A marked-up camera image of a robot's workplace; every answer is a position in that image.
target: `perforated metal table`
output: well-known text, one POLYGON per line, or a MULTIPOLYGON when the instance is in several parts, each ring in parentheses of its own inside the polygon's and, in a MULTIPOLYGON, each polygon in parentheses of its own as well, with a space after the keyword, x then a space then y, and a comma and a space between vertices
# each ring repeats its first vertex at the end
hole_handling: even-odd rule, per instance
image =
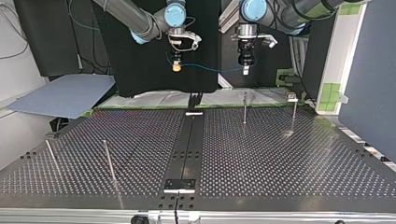
POLYGON ((1 208, 396 214, 396 174, 306 108, 97 111, 51 145, 0 172, 1 208))

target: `vertical metal post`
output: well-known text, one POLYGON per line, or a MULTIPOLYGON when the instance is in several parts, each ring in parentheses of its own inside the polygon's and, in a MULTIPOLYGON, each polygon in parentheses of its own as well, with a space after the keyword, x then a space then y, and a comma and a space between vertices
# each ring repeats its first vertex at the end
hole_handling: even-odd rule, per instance
POLYGON ((114 181, 117 181, 116 175, 115 175, 114 169, 113 169, 113 162, 111 161, 110 151, 108 150, 108 145, 107 145, 106 140, 103 140, 103 146, 105 147, 105 152, 107 155, 107 161, 108 161, 108 166, 110 167, 111 176, 113 177, 114 181))
POLYGON ((244 95, 244 124, 247 123, 247 113, 248 113, 248 94, 245 92, 244 95))
POLYGON ((49 149, 50 156, 52 157, 53 160, 56 160, 55 154, 53 154, 52 147, 51 147, 51 145, 50 145, 50 141, 49 141, 49 140, 46 140, 46 143, 47 143, 47 147, 48 147, 48 149, 49 149))
POLYGON ((296 101, 296 102, 294 103, 293 119, 295 119, 295 118, 296 118, 297 103, 298 103, 298 101, 296 101))

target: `wire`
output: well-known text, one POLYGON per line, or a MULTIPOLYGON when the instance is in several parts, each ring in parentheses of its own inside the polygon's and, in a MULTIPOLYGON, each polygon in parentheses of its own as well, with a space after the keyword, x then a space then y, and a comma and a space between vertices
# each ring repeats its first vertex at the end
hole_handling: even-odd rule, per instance
MULTIPOLYGON (((5 4, 5 3, 0 3, 0 7, 8 8, 8 9, 15 15, 15 17, 19 20, 18 13, 15 11, 14 8, 12 8, 11 6, 9 6, 9 5, 5 4)), ((25 47, 23 48, 23 50, 21 50, 21 51, 18 52, 18 53, 12 54, 12 55, 0 57, 0 60, 3 60, 3 59, 10 59, 10 58, 14 58, 14 57, 17 57, 17 56, 22 55, 22 54, 23 54, 24 52, 26 52, 26 50, 28 49, 29 43, 26 41, 26 37, 23 35, 23 31, 19 32, 18 29, 17 29, 17 27, 15 27, 15 25, 11 22, 11 20, 10 20, 9 17, 6 15, 6 13, 5 13, 3 10, 1 10, 1 12, 2 12, 3 16, 6 18, 7 22, 11 25, 11 27, 13 28, 13 30, 15 31, 15 33, 16 33, 20 38, 22 38, 22 39, 26 42, 26 45, 25 45, 25 47)))
MULTIPOLYGON (((9 5, 5 4, 5 3, 2 3, 2 2, 0 2, 0 7, 7 8, 8 10, 10 10, 14 14, 14 16, 17 18, 17 20, 20 19, 20 17, 18 16, 17 11, 15 11, 15 9, 13 7, 11 7, 11 6, 9 6, 9 5)), ((24 36, 23 30, 21 29, 21 31, 19 31, 17 29, 17 27, 14 25, 14 23, 12 23, 12 21, 9 19, 7 14, 3 10, 1 10, 1 12, 2 12, 3 16, 6 18, 7 22, 9 23, 9 25, 11 25, 11 27, 14 29, 15 33, 17 33, 17 35, 20 38, 22 38, 23 40, 26 41, 26 37, 24 36)))
POLYGON ((303 19, 305 19, 307 21, 324 21, 324 20, 327 20, 330 17, 332 17, 337 12, 337 10, 334 9, 333 12, 330 15, 328 15, 328 16, 322 16, 322 17, 313 18, 313 17, 306 16, 304 13, 302 13, 297 8, 295 0, 291 0, 291 6, 293 7, 293 9, 297 13, 297 15, 299 15, 299 17, 301 17, 301 18, 303 18, 303 19))
POLYGON ((98 28, 96 28, 96 27, 91 27, 91 26, 88 26, 88 25, 84 25, 84 24, 80 23, 79 21, 77 21, 77 20, 74 18, 73 14, 72 14, 72 3, 73 3, 73 0, 70 0, 70 2, 69 2, 69 16, 70 16, 70 18, 72 19, 72 21, 73 21, 75 24, 77 24, 77 25, 79 25, 79 26, 81 26, 81 27, 83 27, 83 28, 90 29, 90 30, 94 30, 94 31, 100 31, 100 30, 99 30, 98 28))
POLYGON ((28 47, 29 47, 29 44, 26 43, 24 49, 21 52, 13 54, 13 55, 5 56, 5 57, 0 57, 0 60, 2 60, 2 59, 10 59, 10 58, 14 58, 14 57, 20 56, 21 54, 23 54, 28 49, 28 47))
POLYGON ((99 72, 101 72, 101 73, 103 73, 103 74, 106 73, 106 71, 104 71, 104 70, 102 70, 101 68, 98 68, 97 66, 95 66, 95 64, 94 64, 93 62, 91 62, 90 60, 81 57, 81 55, 79 55, 79 57, 81 58, 82 61, 84 61, 85 63, 89 64, 89 65, 93 68, 93 71, 92 71, 93 73, 95 72, 94 69, 98 70, 99 72))
POLYGON ((229 73, 229 72, 235 72, 235 71, 240 71, 240 70, 244 69, 243 67, 240 67, 240 68, 234 68, 234 69, 229 69, 229 70, 218 70, 218 69, 205 67, 205 66, 200 65, 198 63, 183 63, 181 66, 195 66, 195 67, 203 68, 203 69, 205 69, 207 71, 217 72, 217 73, 229 73))
POLYGON ((185 28, 187 28, 195 23, 194 17, 186 17, 186 19, 190 19, 191 21, 189 23, 187 23, 186 25, 184 25, 185 28))
POLYGON ((292 27, 292 26, 287 25, 285 22, 283 22, 283 20, 281 20, 279 18, 278 12, 274 9, 274 7, 271 5, 271 3, 268 0, 265 0, 265 1, 267 2, 267 5, 270 7, 270 9, 273 12, 273 14, 275 15, 276 20, 279 21, 279 23, 282 26, 284 26, 285 28, 290 29, 290 30, 295 30, 295 29, 298 29, 298 28, 302 28, 302 27, 300 27, 300 25, 298 25, 296 27, 292 27))
POLYGON ((99 62, 98 62, 97 59, 96 59, 96 52, 95 52, 95 49, 96 49, 96 45, 95 45, 95 35, 96 35, 95 31, 92 30, 92 57, 93 57, 93 61, 94 61, 99 67, 108 68, 108 63, 107 63, 107 65, 101 65, 101 64, 99 64, 99 62))
MULTIPOLYGON (((169 64, 173 66, 172 62, 169 60, 167 52, 165 52, 165 56, 166 56, 166 60, 169 62, 169 64)), ((234 69, 229 69, 229 70, 218 70, 218 69, 214 69, 214 68, 209 68, 209 67, 203 66, 203 65, 198 64, 198 63, 183 63, 181 66, 200 67, 200 68, 205 69, 207 71, 217 72, 217 73, 228 73, 228 72, 240 71, 240 70, 244 69, 243 67, 239 67, 239 68, 234 68, 234 69)))
MULTIPOLYGON (((293 36, 291 37, 291 47, 294 48, 294 37, 293 37, 293 36)), ((314 98, 311 96, 311 94, 309 94, 309 91, 308 91, 308 89, 306 88, 306 86, 305 86, 305 84, 304 84, 304 82, 303 82, 303 77, 301 76, 301 73, 300 73, 300 71, 299 71, 299 69, 298 69, 298 66, 297 66, 297 59, 296 59, 295 50, 293 51, 293 60, 294 60, 294 63, 296 64, 297 77, 300 79, 301 84, 303 85, 306 94, 308 95, 308 97, 310 98, 310 100, 312 101, 312 103, 314 104, 314 106, 317 107, 317 103, 315 102, 316 99, 314 99, 314 98)))

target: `blue cable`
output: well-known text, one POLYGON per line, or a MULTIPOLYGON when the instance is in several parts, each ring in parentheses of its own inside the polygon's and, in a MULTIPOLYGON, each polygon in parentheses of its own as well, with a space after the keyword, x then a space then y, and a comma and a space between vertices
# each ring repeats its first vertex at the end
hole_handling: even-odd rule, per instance
MULTIPOLYGON (((173 64, 171 63, 171 61, 169 60, 169 57, 168 57, 168 53, 167 53, 167 52, 165 52, 165 55, 166 55, 166 60, 168 60, 169 64, 170 64, 170 65, 173 65, 173 64)), ((205 69, 205 70, 207 70, 207 71, 217 72, 217 73, 235 72, 235 71, 240 71, 240 70, 243 70, 243 69, 244 69, 243 67, 239 67, 239 68, 234 68, 234 69, 229 69, 229 70, 218 70, 218 69, 214 69, 214 68, 205 67, 205 66, 200 65, 200 64, 198 64, 198 63, 183 63, 181 66, 183 66, 183 67, 184 67, 184 66, 200 67, 200 68, 205 69)))

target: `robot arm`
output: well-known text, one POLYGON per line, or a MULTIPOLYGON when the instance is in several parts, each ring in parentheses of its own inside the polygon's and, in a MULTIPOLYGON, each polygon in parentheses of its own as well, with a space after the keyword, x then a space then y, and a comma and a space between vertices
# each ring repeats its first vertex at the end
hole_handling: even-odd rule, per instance
POLYGON ((258 38, 271 48, 276 44, 271 35, 260 34, 259 24, 287 35, 297 35, 307 22, 328 17, 344 2, 361 0, 241 0, 240 22, 236 30, 238 38, 238 62, 244 66, 244 75, 255 63, 254 45, 258 38))
POLYGON ((197 50, 202 41, 197 34, 186 31, 185 0, 167 0, 167 7, 154 15, 138 7, 131 0, 94 0, 94 2, 128 26, 138 44, 148 43, 153 38, 161 39, 163 33, 167 33, 172 47, 175 72, 181 70, 182 52, 197 50))

